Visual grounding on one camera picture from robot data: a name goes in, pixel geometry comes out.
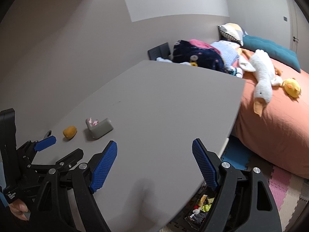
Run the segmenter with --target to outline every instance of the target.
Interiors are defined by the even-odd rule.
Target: bed
[[[246,80],[234,132],[241,142],[267,161],[303,178],[309,178],[309,74],[298,73],[272,59],[283,71],[282,79],[295,78],[303,88],[298,100],[290,99],[281,87],[274,87],[273,98],[262,117],[253,112],[256,79]]]

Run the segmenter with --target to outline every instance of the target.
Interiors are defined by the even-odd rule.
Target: silver bolt
[[[255,173],[260,173],[260,172],[261,172],[261,169],[259,169],[258,167],[255,167],[255,168],[253,169],[253,172],[255,172]]]
[[[222,167],[229,168],[231,165],[228,162],[222,162]]]
[[[79,169],[86,169],[87,168],[87,164],[86,163],[82,163],[82,164],[79,164]]]
[[[49,171],[48,171],[49,174],[54,174],[56,173],[56,169],[55,168],[51,168]]]

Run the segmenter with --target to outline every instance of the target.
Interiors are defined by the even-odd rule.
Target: teal cushion
[[[256,36],[246,35],[243,37],[244,49],[250,51],[263,50],[268,53],[270,58],[273,58],[294,70],[301,72],[300,65],[294,51],[284,48],[273,41],[266,40]]]

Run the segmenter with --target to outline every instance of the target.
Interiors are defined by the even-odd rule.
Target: table
[[[200,138],[208,150],[221,156],[243,88],[244,80],[221,72],[142,61],[52,127],[57,143],[37,153],[33,163],[55,163],[76,148],[84,151],[80,162],[88,162],[114,140],[118,155],[103,187],[94,194],[98,207],[112,232],[158,231],[203,181],[192,141]],[[92,139],[85,124],[90,117],[109,118],[114,130]],[[62,131],[70,125],[78,133],[66,142]]]

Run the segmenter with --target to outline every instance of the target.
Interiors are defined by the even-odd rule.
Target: goose beak
[[[263,98],[255,98],[253,101],[253,110],[254,113],[259,115],[260,117],[262,116],[263,109],[267,106],[265,99]]]

